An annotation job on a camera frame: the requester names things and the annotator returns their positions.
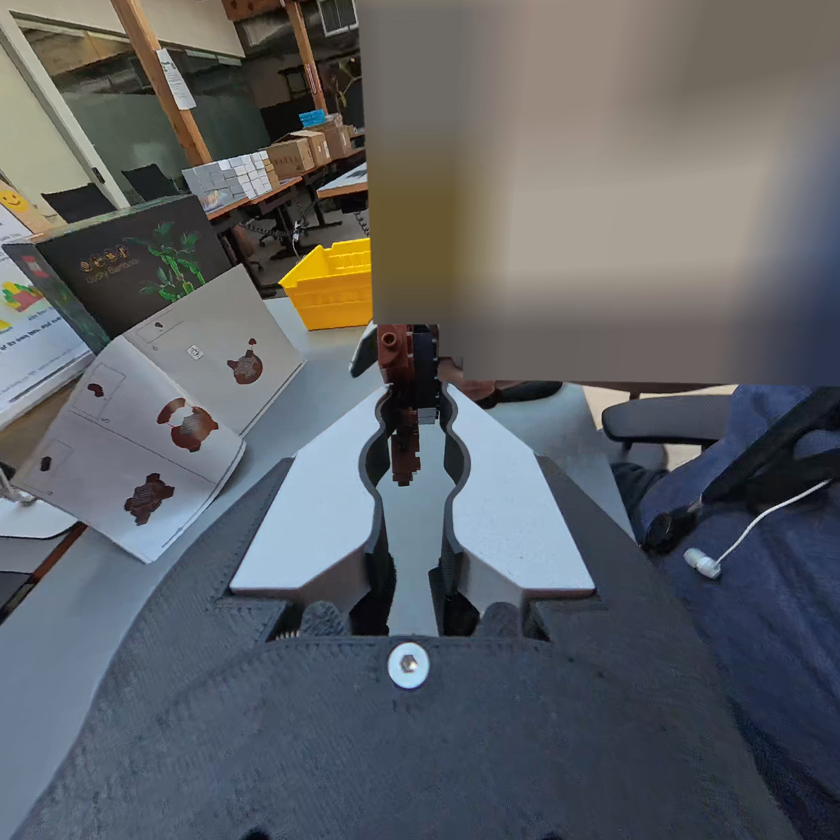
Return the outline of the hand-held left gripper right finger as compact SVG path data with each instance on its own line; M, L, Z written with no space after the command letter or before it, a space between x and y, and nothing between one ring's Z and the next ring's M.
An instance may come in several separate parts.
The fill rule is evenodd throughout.
M444 597L477 610L574 599L595 583L533 450L453 385L442 386Z

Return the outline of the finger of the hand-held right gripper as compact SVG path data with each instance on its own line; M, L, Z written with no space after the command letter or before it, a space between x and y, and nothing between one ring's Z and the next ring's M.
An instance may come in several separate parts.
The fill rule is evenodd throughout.
M368 323L357 342L350 361L350 375L357 379L379 365L379 333L376 323Z

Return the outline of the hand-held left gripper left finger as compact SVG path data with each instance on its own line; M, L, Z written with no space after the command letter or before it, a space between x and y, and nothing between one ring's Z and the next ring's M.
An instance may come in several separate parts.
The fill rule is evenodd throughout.
M242 596L360 601L389 588L378 485L391 467L381 386L301 448L229 583Z

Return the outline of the brown and dark brick model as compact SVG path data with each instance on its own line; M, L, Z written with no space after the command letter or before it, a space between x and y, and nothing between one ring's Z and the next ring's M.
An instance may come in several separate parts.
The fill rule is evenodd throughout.
M377 363L388 390L384 418L391 446L392 477L408 487L421 468L419 427L438 419L438 326L381 324Z

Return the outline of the grey desk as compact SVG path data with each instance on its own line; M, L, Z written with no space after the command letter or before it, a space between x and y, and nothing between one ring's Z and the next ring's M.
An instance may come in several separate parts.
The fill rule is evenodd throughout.
M381 382L349 362L362 328L307 331L288 299L266 301L308 360L246 436L233 477L157 561L142 564L97 532L84 531L2 624L1 834L10 838L75 741L91 701L134 618L197 537L283 458L293 456ZM501 405L490 415L538 455L555 461L619 526L627 515L610 475L602 411L627 395L566 384L551 398ZM396 567L388 625L397 635L438 635L427 573L440 556L442 514L452 487L438 426L420 428L422 468L408 488L384 478L388 543Z

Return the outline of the yellow plastic bin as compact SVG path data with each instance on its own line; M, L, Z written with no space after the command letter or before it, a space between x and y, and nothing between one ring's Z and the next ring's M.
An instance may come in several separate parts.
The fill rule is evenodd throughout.
M366 326L373 317L370 239L317 246L280 287L308 331Z

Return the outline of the brick instruction booklet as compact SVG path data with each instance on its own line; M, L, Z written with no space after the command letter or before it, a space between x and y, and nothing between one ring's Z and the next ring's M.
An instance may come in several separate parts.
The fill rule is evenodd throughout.
M100 352L16 486L155 562L224 488L245 435L304 364L231 269Z

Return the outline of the stack of small white boxes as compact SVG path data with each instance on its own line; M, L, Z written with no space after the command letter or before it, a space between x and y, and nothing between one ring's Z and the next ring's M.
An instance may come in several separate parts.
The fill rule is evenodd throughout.
M206 214L254 200L280 185L266 150L187 168L182 177Z

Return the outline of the dark box with plant print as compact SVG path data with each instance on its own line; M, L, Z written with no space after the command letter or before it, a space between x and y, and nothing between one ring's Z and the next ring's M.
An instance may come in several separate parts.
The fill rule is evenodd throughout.
M233 265L193 195L53 228L3 251L94 354Z

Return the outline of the person's dark blue clothing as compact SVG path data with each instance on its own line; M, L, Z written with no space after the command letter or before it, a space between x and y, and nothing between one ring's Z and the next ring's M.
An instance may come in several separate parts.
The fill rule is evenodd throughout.
M649 468L612 464L623 501L621 463ZM783 813L802 838L838 838L838 486L764 514L714 514L686 542L666 556L646 553L710 646Z

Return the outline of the black meeting chair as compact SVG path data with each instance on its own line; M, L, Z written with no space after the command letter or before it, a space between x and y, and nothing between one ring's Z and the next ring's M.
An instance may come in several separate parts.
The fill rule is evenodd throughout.
M74 224L113 213L117 207L92 183L61 192L42 193L47 204L64 220Z
M145 203L181 194L178 186L168 178L157 164L122 171L132 189Z

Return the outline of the printed paper poster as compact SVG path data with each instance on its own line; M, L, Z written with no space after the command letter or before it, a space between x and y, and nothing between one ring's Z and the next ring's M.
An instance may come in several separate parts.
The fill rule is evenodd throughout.
M7 427L66 385L92 354L37 283L56 281L37 250L1 256L1 426Z

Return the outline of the white paper notice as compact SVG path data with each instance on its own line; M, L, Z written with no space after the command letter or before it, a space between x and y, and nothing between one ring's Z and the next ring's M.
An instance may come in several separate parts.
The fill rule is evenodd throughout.
M176 107L180 111L194 110L196 107L194 96L168 49L157 49L156 55L160 61L166 84L172 94Z

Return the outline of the wooden support post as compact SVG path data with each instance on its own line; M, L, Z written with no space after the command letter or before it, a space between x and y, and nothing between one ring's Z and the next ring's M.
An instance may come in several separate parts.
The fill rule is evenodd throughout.
M152 85L190 166L208 164L213 156L196 125L191 110L178 108L158 56L161 48L150 22L138 1L111 1L126 36Z

